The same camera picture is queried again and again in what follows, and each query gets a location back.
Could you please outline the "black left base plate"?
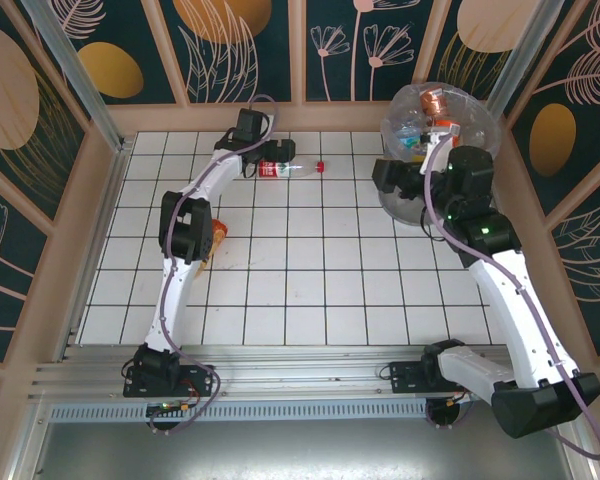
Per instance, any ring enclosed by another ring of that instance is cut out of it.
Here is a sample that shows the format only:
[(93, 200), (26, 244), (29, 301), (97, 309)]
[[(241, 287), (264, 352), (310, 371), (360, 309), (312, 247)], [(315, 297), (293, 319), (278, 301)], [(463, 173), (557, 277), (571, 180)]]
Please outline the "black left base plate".
[(193, 365), (181, 366), (176, 375), (152, 374), (130, 366), (125, 373), (125, 398), (202, 398), (211, 395), (212, 376)]

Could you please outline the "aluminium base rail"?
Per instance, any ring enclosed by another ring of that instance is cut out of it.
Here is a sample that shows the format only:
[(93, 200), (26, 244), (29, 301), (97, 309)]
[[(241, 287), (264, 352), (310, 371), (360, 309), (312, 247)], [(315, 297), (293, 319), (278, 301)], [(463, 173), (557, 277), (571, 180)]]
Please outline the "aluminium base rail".
[[(388, 398), (379, 371), (394, 361), (417, 361), (423, 346), (196, 345), (184, 351), (215, 367), (218, 398), (238, 400)], [(136, 351), (129, 346), (69, 346), (60, 363), (36, 367), (30, 400), (122, 402), (121, 367)]]

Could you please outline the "red white label plastic bottle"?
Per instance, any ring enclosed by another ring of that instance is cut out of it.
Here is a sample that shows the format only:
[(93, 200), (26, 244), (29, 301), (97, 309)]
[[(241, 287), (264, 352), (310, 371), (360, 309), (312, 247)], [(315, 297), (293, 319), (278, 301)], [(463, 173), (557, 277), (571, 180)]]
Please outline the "red white label plastic bottle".
[(259, 178), (263, 179), (290, 179), (302, 178), (314, 173), (322, 174), (324, 170), (325, 164), (323, 161), (261, 161), (256, 173)]

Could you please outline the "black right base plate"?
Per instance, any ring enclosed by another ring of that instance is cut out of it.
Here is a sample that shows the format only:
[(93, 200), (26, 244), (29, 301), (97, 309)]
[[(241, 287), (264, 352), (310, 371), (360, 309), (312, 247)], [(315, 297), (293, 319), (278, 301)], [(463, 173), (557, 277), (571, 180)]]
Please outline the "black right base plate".
[(389, 380), (394, 394), (425, 394), (430, 391), (421, 361), (391, 362)]

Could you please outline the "colourful light blue label bottle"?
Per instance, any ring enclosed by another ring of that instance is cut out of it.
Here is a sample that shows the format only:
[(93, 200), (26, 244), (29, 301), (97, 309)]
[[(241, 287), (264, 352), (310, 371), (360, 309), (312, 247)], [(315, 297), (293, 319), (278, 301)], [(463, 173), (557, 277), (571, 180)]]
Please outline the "colourful light blue label bottle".
[(420, 144), (422, 129), (417, 125), (403, 125), (394, 132), (399, 142), (407, 149), (416, 148)]

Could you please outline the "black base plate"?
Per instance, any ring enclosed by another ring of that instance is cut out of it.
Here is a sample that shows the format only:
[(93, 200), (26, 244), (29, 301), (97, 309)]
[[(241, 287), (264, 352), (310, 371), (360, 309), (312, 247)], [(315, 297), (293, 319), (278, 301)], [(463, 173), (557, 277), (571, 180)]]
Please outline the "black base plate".
[(212, 376), (193, 365), (181, 366), (176, 375), (152, 374), (130, 366), (125, 373), (125, 398), (202, 398), (211, 395)]
[(421, 361), (391, 362), (389, 380), (394, 394), (425, 394), (430, 391)]

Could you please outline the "aluminium corner post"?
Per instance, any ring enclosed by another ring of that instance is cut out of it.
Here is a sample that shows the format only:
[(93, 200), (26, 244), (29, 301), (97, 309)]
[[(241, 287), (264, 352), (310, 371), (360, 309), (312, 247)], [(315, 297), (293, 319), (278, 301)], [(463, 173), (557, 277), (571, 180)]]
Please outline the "aluminium corner post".
[(539, 0), (532, 11), (486, 101), (486, 109), (496, 122), (500, 121), (505, 107), (557, 20), (564, 1)]
[(123, 151), (128, 143), (72, 43), (88, 39), (105, 19), (104, 0), (19, 1), (107, 143)]

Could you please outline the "orange juice label bottle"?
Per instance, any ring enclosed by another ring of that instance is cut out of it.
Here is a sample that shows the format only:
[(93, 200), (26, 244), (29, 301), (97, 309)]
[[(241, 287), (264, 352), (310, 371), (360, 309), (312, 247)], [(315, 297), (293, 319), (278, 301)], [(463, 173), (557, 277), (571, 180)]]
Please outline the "orange juice label bottle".
[(217, 220), (217, 219), (212, 220), (213, 238), (212, 238), (211, 249), (209, 251), (208, 257), (201, 262), (201, 264), (196, 272), (197, 276), (199, 276), (206, 269), (208, 263), (212, 260), (216, 250), (218, 249), (220, 244), (223, 242), (223, 240), (226, 238), (227, 233), (228, 233), (228, 228), (224, 223), (222, 223), (220, 220)]

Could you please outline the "brown drink plastic bottle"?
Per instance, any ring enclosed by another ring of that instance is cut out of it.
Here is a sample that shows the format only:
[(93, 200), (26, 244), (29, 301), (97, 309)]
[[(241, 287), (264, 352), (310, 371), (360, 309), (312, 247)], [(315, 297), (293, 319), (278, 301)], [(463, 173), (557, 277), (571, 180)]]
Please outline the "brown drink plastic bottle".
[(424, 90), (420, 96), (423, 113), (429, 118), (439, 118), (449, 115), (446, 95), (440, 86)]

